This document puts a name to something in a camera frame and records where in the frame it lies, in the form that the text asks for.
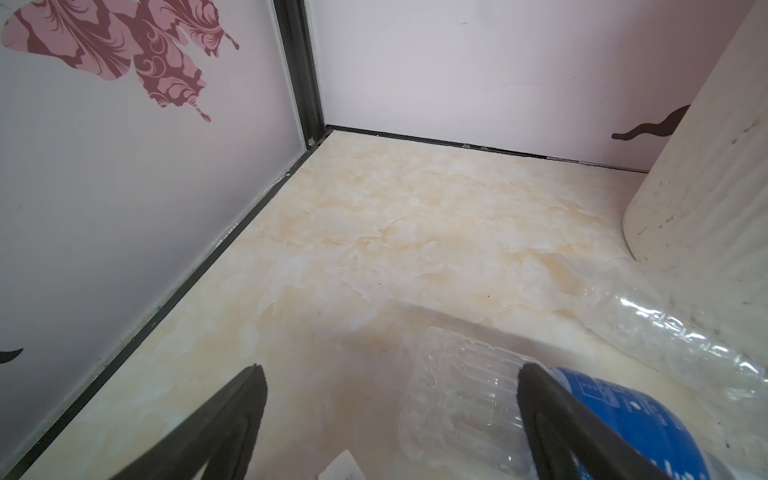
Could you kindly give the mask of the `crushed clear plastic bottle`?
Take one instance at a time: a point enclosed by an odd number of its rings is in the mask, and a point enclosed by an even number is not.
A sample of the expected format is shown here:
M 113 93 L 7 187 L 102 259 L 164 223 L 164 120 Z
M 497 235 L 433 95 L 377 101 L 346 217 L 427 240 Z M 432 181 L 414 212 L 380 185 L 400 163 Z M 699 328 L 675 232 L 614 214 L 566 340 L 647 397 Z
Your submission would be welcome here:
M 654 285 L 608 278 L 587 287 L 588 328 L 641 363 L 739 414 L 767 407 L 767 368 L 697 322 L 698 310 Z

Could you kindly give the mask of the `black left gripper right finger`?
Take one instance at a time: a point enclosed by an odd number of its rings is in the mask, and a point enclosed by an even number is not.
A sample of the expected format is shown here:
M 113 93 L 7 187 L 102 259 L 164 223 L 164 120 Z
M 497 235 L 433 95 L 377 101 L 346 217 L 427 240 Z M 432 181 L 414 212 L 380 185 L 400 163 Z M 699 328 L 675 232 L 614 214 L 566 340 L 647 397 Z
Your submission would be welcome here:
M 520 369 L 517 401 L 540 479 L 578 479 L 579 467 L 592 479 L 668 477 L 541 366 Z

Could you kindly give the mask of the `blue label clear bottle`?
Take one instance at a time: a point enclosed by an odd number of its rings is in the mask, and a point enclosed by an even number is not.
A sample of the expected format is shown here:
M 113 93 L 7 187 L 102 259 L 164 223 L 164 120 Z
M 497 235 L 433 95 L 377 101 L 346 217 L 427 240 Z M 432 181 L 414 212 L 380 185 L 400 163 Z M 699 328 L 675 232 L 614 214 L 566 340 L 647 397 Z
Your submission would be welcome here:
M 529 361 L 450 330 L 428 328 L 400 413 L 403 451 L 432 467 L 536 478 L 517 401 L 517 376 Z M 670 477 L 736 478 L 733 468 L 700 449 L 679 418 L 649 395 L 563 367 L 547 372 Z

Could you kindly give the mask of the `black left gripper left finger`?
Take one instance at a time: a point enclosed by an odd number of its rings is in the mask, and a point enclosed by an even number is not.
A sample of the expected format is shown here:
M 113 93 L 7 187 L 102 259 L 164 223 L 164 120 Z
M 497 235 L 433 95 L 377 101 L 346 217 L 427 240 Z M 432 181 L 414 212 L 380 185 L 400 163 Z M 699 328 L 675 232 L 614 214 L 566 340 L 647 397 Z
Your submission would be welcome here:
M 267 403 L 263 367 L 243 369 L 116 479 L 243 479 Z

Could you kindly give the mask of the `white ribbed trash bin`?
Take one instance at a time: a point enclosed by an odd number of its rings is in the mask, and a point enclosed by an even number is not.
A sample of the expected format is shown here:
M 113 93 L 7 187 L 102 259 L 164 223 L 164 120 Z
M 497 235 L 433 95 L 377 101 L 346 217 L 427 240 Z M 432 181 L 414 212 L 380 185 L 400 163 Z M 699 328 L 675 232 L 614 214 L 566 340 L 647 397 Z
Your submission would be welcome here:
M 753 4 L 624 214 L 633 257 L 697 281 L 767 282 L 767 4 Z

